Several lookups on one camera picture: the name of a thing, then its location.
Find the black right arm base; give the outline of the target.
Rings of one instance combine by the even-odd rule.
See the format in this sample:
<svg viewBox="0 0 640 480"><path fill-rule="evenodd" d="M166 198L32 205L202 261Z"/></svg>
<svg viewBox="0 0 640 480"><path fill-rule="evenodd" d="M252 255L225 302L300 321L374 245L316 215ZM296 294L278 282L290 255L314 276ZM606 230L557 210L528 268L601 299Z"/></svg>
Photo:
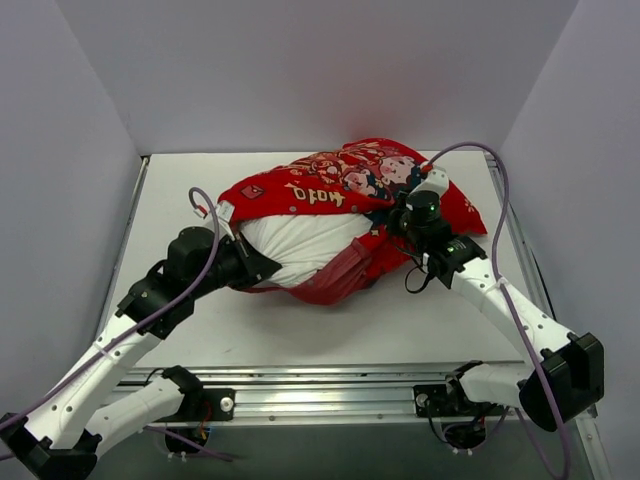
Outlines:
<svg viewBox="0 0 640 480"><path fill-rule="evenodd" d="M489 402L472 402L455 382L418 384L412 387L416 415L432 417L499 416L504 408Z"/></svg>

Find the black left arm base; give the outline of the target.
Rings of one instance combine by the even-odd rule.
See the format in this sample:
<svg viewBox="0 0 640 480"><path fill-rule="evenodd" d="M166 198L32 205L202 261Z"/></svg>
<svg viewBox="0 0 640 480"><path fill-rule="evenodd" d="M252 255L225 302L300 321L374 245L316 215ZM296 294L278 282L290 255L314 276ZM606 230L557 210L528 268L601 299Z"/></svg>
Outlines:
<svg viewBox="0 0 640 480"><path fill-rule="evenodd" d="M192 396L190 420L199 423L231 421L234 418L235 405L234 389L205 387Z"/></svg>

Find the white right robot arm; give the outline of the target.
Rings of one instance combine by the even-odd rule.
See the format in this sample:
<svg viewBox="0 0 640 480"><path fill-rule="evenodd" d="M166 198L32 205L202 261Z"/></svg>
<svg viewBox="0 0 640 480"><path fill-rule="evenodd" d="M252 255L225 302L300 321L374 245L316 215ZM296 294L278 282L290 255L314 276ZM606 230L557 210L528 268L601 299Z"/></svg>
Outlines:
<svg viewBox="0 0 640 480"><path fill-rule="evenodd" d="M514 365L471 361L459 367L443 390L450 409L464 413L477 403L520 409L553 432L603 398L603 344L556 322L495 272L479 244L454 233L437 193L401 193L388 228L408 244L427 280L464 298L521 356Z"/></svg>

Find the white pillow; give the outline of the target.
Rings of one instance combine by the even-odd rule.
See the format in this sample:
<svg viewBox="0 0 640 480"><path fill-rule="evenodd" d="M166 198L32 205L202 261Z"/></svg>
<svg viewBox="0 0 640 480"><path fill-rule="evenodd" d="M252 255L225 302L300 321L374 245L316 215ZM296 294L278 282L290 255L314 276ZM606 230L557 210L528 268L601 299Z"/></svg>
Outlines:
<svg viewBox="0 0 640 480"><path fill-rule="evenodd" d="M239 232L280 269L266 281L285 289L311 279L353 240L369 232L362 214L273 215L239 225Z"/></svg>

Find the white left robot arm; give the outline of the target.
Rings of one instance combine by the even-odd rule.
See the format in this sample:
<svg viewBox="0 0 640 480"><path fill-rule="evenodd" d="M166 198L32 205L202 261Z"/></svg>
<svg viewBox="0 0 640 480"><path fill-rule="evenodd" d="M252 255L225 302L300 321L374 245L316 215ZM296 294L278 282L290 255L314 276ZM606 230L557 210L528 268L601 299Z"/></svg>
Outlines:
<svg viewBox="0 0 640 480"><path fill-rule="evenodd" d="M199 298L224 287L253 287L280 268L239 233L183 229L166 258L129 288L72 371L30 412L2 417L3 443L38 479L85 479L102 455L148 424L195 418L204 408L204 387L181 366L164 369L114 403L103 402L194 313Z"/></svg>

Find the red printed pillowcase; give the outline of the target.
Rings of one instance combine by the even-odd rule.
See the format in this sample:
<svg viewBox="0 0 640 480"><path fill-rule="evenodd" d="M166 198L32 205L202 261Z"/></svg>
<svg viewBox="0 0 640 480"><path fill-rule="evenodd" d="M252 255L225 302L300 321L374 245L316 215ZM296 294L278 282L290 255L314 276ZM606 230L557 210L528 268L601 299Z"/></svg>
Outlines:
<svg viewBox="0 0 640 480"><path fill-rule="evenodd" d="M235 206L233 224L273 215L362 214L372 222L311 279L289 289L268 285L253 292L284 291L313 305L334 305L372 286L405 264L406 251L387 232L399 194L418 186L430 170L418 151L394 140L368 138L318 152L246 177L218 198Z"/></svg>

